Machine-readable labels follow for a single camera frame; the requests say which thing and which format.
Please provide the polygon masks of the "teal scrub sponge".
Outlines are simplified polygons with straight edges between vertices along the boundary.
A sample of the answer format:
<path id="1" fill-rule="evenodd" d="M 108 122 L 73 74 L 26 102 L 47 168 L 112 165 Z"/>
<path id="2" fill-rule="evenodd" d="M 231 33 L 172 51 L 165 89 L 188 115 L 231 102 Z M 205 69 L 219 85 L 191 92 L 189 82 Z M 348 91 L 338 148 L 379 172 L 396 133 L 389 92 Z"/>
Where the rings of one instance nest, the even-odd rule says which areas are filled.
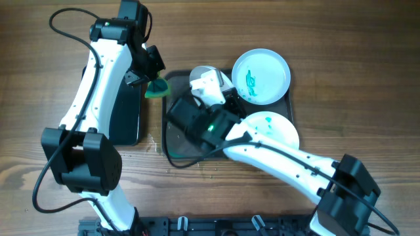
<path id="1" fill-rule="evenodd" d="M 158 76 L 157 79 L 148 82 L 144 96 L 145 98 L 163 98 L 170 95 L 170 93 L 171 87 L 167 80 Z"/>

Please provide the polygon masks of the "white plate top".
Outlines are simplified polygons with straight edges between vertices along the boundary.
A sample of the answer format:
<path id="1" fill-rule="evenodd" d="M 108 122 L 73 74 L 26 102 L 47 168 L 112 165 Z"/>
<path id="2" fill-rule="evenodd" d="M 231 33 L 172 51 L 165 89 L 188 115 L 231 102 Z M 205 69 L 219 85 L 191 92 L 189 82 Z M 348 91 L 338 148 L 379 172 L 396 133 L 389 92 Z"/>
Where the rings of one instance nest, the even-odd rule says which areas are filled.
<path id="1" fill-rule="evenodd" d="M 231 78 L 241 98 L 265 106 L 285 96 L 291 84 L 291 71 L 277 52 L 253 49 L 236 60 Z"/>

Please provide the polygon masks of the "white plate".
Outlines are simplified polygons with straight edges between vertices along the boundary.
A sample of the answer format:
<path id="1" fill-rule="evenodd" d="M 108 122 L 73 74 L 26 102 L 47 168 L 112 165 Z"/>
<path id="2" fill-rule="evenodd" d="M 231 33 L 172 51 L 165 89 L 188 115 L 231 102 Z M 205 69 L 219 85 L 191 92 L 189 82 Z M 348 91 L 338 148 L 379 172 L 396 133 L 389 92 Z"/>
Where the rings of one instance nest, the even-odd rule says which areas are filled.
<path id="1" fill-rule="evenodd" d="M 219 80 L 219 87 L 222 92 L 234 88 L 233 83 L 229 77 L 223 73 L 220 69 L 217 69 L 213 66 L 198 66 L 195 67 L 189 76 L 189 81 L 194 81 L 196 79 L 201 79 L 207 75 L 215 77 Z"/>
<path id="2" fill-rule="evenodd" d="M 243 120 L 257 134 L 262 134 L 291 148 L 299 149 L 299 135 L 294 125 L 283 115 L 259 111 Z"/>
<path id="3" fill-rule="evenodd" d="M 291 84 L 291 71 L 277 52 L 253 49 L 236 60 L 231 78 L 241 98 L 265 106 L 285 96 Z"/>

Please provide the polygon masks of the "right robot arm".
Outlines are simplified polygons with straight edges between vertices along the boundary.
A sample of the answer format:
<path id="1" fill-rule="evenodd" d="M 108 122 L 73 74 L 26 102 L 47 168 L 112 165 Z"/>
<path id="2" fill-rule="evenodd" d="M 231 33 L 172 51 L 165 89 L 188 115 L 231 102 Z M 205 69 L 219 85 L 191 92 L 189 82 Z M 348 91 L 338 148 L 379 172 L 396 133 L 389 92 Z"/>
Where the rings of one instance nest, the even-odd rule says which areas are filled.
<path id="1" fill-rule="evenodd" d="M 367 235 L 377 213 L 379 186 L 351 155 L 340 161 L 299 149 L 293 124 L 271 111 L 246 114 L 241 102 L 221 102 L 190 91 L 176 98 L 164 118 L 202 154 L 197 163 L 223 153 L 293 186 L 316 204 L 308 229 L 318 235 Z"/>

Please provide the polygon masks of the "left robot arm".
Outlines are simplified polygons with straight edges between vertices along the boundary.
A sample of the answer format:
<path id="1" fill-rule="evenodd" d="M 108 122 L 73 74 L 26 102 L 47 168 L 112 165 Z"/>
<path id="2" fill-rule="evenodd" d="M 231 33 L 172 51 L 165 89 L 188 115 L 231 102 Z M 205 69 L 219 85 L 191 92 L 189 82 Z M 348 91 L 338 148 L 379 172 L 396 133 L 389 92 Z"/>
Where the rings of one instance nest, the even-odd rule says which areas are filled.
<path id="1" fill-rule="evenodd" d="M 91 27 L 89 61 L 71 108 L 57 128 L 46 128 L 45 168 L 56 182 L 88 201 L 103 235 L 145 235 L 137 209 L 119 185 L 117 147 L 137 141 L 142 98 L 167 94 L 159 73 L 164 63 L 146 42 L 150 14 L 98 18 Z"/>

